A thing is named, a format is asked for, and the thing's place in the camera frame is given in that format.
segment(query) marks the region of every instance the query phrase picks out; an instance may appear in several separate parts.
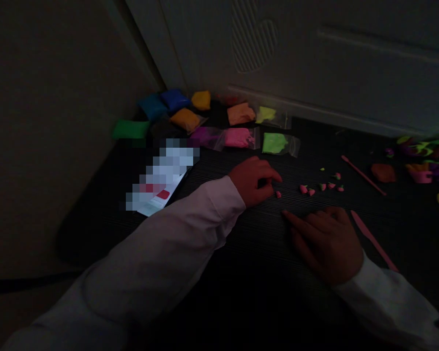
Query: white door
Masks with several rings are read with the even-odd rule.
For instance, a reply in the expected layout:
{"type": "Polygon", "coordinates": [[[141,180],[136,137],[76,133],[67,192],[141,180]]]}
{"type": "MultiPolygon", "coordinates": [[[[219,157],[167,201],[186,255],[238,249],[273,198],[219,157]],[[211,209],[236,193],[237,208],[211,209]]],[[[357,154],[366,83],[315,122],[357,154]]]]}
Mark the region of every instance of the white door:
{"type": "Polygon", "coordinates": [[[439,0],[127,0],[169,88],[372,133],[439,133],[439,0]]]}

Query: white long-sleeve shirt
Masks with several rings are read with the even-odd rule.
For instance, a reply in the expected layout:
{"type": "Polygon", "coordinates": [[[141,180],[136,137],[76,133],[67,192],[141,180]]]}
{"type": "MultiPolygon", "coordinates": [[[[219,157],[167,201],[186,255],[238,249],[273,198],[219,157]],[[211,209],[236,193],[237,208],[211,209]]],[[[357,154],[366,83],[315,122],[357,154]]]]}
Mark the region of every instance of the white long-sleeve shirt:
{"type": "MultiPolygon", "coordinates": [[[[201,185],[146,219],[2,350],[122,349],[130,326],[149,326],[187,295],[244,210],[228,176],[201,185]]],[[[439,350],[438,312],[400,274],[365,256],[360,272],[335,291],[376,336],[439,350]]]]}

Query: black mat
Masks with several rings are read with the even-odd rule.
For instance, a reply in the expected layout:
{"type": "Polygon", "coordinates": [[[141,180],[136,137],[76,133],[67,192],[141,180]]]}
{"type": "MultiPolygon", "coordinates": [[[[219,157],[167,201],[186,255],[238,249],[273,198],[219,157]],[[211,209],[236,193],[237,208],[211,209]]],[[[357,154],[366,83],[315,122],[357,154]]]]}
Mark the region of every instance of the black mat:
{"type": "MultiPolygon", "coordinates": [[[[204,114],[210,117],[206,125],[227,128],[225,108],[217,104],[213,107],[204,114]]],[[[261,127],[261,132],[280,130],[261,127]]],[[[404,163],[415,163],[417,159],[397,154],[394,159],[387,159],[383,150],[395,147],[391,139],[299,118],[293,120],[291,131],[282,132],[301,139],[297,159],[262,155],[260,150],[230,149],[219,153],[202,149],[200,161],[175,194],[176,199],[188,196],[202,183],[228,174],[236,164],[253,155],[268,160],[283,178],[282,184],[275,185],[282,198],[270,198],[239,218],[226,246],[214,254],[191,295],[211,293],[215,281],[229,279],[234,284],[255,277],[254,281],[262,279],[260,284],[267,287],[267,296],[275,303],[280,296],[289,295],[289,291],[283,291],[288,286],[318,320],[333,326],[350,323],[345,306],[289,246],[280,215],[283,209],[306,215],[326,206],[341,206],[360,215],[400,272],[439,310],[439,184],[412,182],[404,163]],[[388,193],[384,197],[343,162],[341,155],[366,174],[370,174],[372,163],[391,164],[398,181],[380,186],[388,193]],[[321,167],[325,167],[324,172],[319,170],[321,167]],[[313,197],[300,194],[300,184],[318,189],[317,183],[332,181],[330,175],[335,172],[341,173],[342,180],[333,182],[344,184],[345,192],[317,191],[313,197]]],[[[117,144],[61,226],[57,251],[63,260],[88,266],[104,257],[143,221],[140,214],[120,210],[120,204],[155,153],[156,150],[133,148],[126,141],[117,144]]],[[[370,242],[362,235],[360,238],[367,255],[386,267],[370,242]]],[[[254,284],[250,287],[259,289],[254,284]]]]}

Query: wall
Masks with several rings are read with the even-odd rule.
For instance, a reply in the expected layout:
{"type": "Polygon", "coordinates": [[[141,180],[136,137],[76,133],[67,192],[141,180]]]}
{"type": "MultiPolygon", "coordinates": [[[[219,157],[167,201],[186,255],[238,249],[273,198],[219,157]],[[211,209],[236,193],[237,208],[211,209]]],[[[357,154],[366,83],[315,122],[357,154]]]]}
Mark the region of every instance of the wall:
{"type": "Polygon", "coordinates": [[[101,1],[0,0],[0,279],[71,269],[55,234],[153,91],[139,59],[101,1]]]}

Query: lime green clay bag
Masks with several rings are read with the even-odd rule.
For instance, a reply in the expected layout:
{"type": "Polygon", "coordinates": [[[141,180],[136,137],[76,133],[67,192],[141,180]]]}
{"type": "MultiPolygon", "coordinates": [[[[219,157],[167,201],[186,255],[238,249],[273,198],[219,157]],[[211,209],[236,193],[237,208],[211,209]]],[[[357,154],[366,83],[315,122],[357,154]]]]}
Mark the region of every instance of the lime green clay bag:
{"type": "Polygon", "coordinates": [[[298,157],[301,141],[294,137],[281,133],[263,133],[263,154],[284,155],[289,153],[292,157],[298,157]]]}

